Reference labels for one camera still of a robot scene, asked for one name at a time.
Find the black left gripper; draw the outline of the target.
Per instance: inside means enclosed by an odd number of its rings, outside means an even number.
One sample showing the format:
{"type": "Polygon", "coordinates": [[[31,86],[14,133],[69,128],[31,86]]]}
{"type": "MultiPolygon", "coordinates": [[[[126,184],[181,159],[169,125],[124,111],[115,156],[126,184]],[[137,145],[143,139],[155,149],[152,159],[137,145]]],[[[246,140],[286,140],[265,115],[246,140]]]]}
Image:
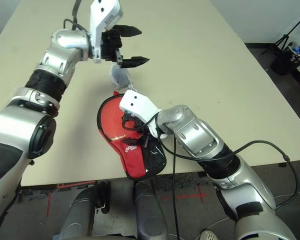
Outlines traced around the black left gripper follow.
{"type": "Polygon", "coordinates": [[[101,35],[101,58],[105,61],[119,63],[122,69],[136,68],[150,59],[143,56],[133,56],[123,59],[119,48],[122,47],[121,37],[129,38],[141,35],[142,31],[130,25],[115,25],[113,29],[105,31],[101,35]]]}

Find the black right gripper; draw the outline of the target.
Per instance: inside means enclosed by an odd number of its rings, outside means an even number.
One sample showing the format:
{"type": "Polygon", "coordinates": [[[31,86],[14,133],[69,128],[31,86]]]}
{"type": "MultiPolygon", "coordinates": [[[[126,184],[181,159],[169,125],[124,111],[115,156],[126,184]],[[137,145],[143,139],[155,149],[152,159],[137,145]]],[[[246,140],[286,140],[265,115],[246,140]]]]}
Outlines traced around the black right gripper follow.
{"type": "Polygon", "coordinates": [[[127,127],[126,123],[131,119],[130,113],[124,113],[122,119],[121,126],[123,129],[127,131],[136,132],[139,134],[138,138],[124,138],[123,143],[129,146],[141,146],[142,148],[147,148],[150,142],[150,134],[148,133],[148,130],[146,130],[147,125],[141,124],[137,127],[127,127]]]}

